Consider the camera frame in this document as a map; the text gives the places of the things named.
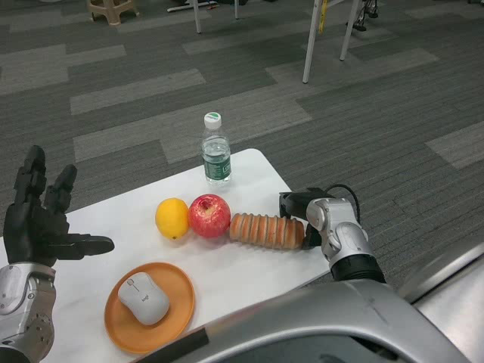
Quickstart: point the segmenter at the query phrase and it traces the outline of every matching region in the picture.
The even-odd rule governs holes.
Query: lemon
[[[188,231],[188,207],[183,200],[170,198],[160,203],[155,215],[160,233],[176,240]]]

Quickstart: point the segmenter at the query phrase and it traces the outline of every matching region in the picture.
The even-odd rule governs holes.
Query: white bottle cap
[[[205,127],[210,130],[217,130],[222,126],[222,116],[217,112],[208,112],[203,121],[205,122]]]

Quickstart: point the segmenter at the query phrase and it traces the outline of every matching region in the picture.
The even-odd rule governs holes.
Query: bottle label
[[[205,175],[213,180],[223,180],[230,175],[230,157],[220,163],[209,163],[203,160],[205,166]]]

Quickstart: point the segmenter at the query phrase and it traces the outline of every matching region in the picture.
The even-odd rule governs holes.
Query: plastic bottle
[[[211,185],[223,186],[231,177],[230,144],[222,131],[220,113],[210,112],[205,115],[205,132],[202,140],[202,157],[205,177]]]

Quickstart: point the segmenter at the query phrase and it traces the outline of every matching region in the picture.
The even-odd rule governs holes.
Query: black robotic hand
[[[68,165],[47,188],[44,207],[39,197],[45,189],[45,153],[32,146],[18,170],[15,201],[7,209],[3,230],[8,263],[36,262],[52,267],[57,259],[82,259],[114,249],[107,237],[69,234],[65,215],[77,169]]]

